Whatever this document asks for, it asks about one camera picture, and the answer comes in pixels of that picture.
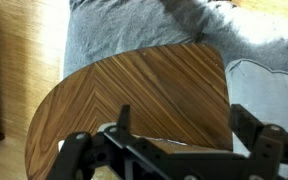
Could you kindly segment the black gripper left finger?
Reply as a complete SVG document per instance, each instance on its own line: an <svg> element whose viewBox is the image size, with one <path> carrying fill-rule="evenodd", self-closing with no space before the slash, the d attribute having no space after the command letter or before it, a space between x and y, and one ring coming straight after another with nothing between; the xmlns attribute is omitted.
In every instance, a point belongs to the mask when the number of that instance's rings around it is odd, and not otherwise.
<svg viewBox="0 0 288 180"><path fill-rule="evenodd" d="M129 105L121 107L118 120L104 130L105 143L112 147L136 147L143 144L142 138L136 138L130 133Z"/></svg>

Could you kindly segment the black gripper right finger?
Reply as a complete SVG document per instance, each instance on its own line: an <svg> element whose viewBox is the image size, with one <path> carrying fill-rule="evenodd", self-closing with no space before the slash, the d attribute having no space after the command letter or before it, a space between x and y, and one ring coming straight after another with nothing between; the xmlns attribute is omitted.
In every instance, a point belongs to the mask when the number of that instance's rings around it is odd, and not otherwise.
<svg viewBox="0 0 288 180"><path fill-rule="evenodd" d="M250 156L282 156L284 130L275 124L262 123L242 105L231 105L229 127Z"/></svg>

